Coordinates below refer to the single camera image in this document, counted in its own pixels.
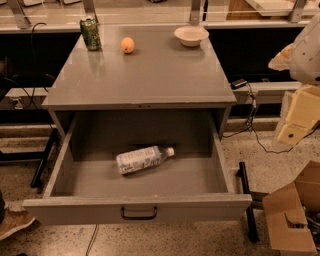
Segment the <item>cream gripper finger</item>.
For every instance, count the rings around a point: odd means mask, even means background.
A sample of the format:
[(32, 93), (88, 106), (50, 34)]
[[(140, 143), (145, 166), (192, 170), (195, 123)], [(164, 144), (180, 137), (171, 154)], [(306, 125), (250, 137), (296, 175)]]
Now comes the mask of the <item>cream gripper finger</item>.
[(291, 51), (293, 44), (289, 44), (284, 47), (280, 52), (276, 54), (274, 58), (268, 64), (268, 67), (273, 70), (283, 71), (289, 69)]
[(295, 146), (320, 121), (320, 87), (305, 85), (289, 95), (289, 108), (277, 140)]

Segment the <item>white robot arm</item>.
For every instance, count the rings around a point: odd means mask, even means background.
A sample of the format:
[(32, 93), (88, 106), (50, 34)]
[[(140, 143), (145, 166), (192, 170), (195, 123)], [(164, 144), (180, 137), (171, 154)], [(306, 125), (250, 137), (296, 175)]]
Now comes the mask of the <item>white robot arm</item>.
[(290, 77), (301, 84), (295, 92), (284, 94), (274, 137), (275, 147), (294, 147), (320, 121), (320, 13), (293, 43), (271, 59), (268, 67), (288, 70)]

